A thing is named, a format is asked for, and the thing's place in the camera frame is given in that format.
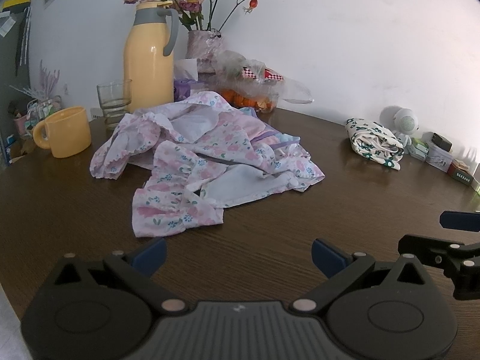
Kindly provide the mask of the pink floral garment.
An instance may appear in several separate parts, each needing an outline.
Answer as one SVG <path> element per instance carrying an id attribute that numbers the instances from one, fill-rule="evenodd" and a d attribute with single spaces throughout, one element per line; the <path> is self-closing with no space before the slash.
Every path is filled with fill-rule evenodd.
<path id="1" fill-rule="evenodd" d="M 116 180 L 128 164 L 150 170 L 132 200 L 137 237 L 222 224 L 224 209 L 294 190 L 325 175 L 299 145 L 251 139 L 264 125 L 215 92 L 127 114 L 95 152 L 90 174 Z"/>

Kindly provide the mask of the small boxes on table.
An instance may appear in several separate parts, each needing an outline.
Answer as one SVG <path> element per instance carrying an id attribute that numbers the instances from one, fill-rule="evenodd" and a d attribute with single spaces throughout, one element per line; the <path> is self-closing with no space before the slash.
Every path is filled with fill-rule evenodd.
<path id="1" fill-rule="evenodd" d="M 428 141 L 412 137 L 406 150 L 412 157 L 448 174 L 450 178 L 470 186 L 479 194 L 479 179 L 474 176 L 470 165 L 453 156 L 452 143 L 447 138 L 438 133 L 433 133 Z"/>

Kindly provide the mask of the small white desk fan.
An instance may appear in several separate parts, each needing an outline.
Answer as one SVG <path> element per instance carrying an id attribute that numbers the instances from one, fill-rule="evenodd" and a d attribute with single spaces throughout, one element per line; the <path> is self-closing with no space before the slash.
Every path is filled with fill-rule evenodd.
<path id="1" fill-rule="evenodd" d="M 409 146 L 412 135 L 419 129 L 416 115 L 411 109 L 388 106 L 379 116 L 380 123 L 391 130 L 404 148 Z"/>

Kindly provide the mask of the white green floral cloth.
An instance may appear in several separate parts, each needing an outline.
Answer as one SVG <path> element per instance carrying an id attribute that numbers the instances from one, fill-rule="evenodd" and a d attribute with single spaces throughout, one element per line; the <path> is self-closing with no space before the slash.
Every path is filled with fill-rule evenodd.
<path id="1" fill-rule="evenodd" d="M 400 170 L 404 146 L 391 130 L 362 118 L 348 119 L 345 128 L 355 153 L 384 167 Z"/>

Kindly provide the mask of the pink blue folded garment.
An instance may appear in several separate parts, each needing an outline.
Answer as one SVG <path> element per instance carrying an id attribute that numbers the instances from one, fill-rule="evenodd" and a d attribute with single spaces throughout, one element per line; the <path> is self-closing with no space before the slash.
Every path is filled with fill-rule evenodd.
<path id="1" fill-rule="evenodd" d="M 255 112 L 252 107 L 243 107 L 240 111 L 245 114 L 246 116 L 250 116 L 264 125 L 263 130 L 260 133 L 256 133 L 256 135 L 250 139 L 250 143 L 258 143 L 263 142 L 269 145 L 272 149 L 278 149 L 281 147 L 291 146 L 291 145 L 299 145 L 300 144 L 300 137 L 289 135 L 288 133 L 282 133 L 276 130 L 267 122 L 263 121 Z"/>

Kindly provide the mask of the yellow mug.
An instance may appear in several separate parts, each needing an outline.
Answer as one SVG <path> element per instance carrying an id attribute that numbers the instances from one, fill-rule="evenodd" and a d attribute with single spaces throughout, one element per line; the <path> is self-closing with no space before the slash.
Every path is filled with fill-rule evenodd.
<path id="1" fill-rule="evenodd" d="M 55 158 L 77 155 L 91 145 L 86 109 L 73 106 L 46 117 L 33 129 L 35 144 L 49 150 Z"/>

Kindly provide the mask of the clear drinking glass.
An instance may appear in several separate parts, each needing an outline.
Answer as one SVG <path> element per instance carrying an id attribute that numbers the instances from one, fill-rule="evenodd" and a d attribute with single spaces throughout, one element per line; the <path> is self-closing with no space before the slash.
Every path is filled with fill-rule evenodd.
<path id="1" fill-rule="evenodd" d="M 97 85 L 97 98 L 108 130 L 114 130 L 128 113 L 131 80 L 117 80 Z"/>

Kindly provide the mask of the purple tissue pack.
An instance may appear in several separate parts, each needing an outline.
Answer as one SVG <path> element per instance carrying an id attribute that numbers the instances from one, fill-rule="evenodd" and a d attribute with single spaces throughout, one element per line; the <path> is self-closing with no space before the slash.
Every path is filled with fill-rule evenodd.
<path id="1" fill-rule="evenodd" d="M 174 62 L 173 65 L 174 101 L 187 99 L 192 94 L 205 90 L 206 83 L 199 78 L 198 60 L 185 58 Z"/>

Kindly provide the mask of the cluttered shelf items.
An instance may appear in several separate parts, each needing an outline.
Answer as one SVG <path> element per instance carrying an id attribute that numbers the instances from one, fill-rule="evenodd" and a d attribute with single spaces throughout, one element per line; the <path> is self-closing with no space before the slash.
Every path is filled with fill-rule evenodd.
<path id="1" fill-rule="evenodd" d="M 34 128 L 40 121 L 62 110 L 63 101 L 56 94 L 60 71 L 40 66 L 40 87 L 29 86 L 26 65 L 13 59 L 1 62 L 1 160 L 11 165 L 25 155 Z"/>

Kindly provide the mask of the plastic bag of oranges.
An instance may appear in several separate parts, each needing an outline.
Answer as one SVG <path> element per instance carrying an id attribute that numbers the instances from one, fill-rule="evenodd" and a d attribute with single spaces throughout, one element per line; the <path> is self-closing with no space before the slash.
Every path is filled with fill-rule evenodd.
<path id="1" fill-rule="evenodd" d="M 311 91 L 304 84 L 237 52 L 219 53 L 212 66 L 215 88 L 233 107 L 251 107 L 258 113 L 270 113 L 280 101 L 298 105 L 314 102 Z"/>

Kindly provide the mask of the yellow thermos jug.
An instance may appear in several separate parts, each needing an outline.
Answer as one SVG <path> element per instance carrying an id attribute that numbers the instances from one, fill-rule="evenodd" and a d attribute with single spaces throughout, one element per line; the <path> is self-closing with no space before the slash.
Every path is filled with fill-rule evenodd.
<path id="1" fill-rule="evenodd" d="M 130 82 L 130 111 L 173 101 L 173 49 L 180 27 L 171 1 L 137 5 L 124 45 L 124 78 Z"/>

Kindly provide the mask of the pink wrapped vase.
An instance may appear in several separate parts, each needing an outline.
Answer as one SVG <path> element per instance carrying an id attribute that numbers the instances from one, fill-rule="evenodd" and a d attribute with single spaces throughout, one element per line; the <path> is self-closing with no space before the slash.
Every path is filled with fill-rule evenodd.
<path id="1" fill-rule="evenodd" d="M 224 38 L 218 30 L 192 30 L 188 33 L 185 57 L 197 61 L 198 73 L 213 74 L 212 62 L 224 49 Z"/>

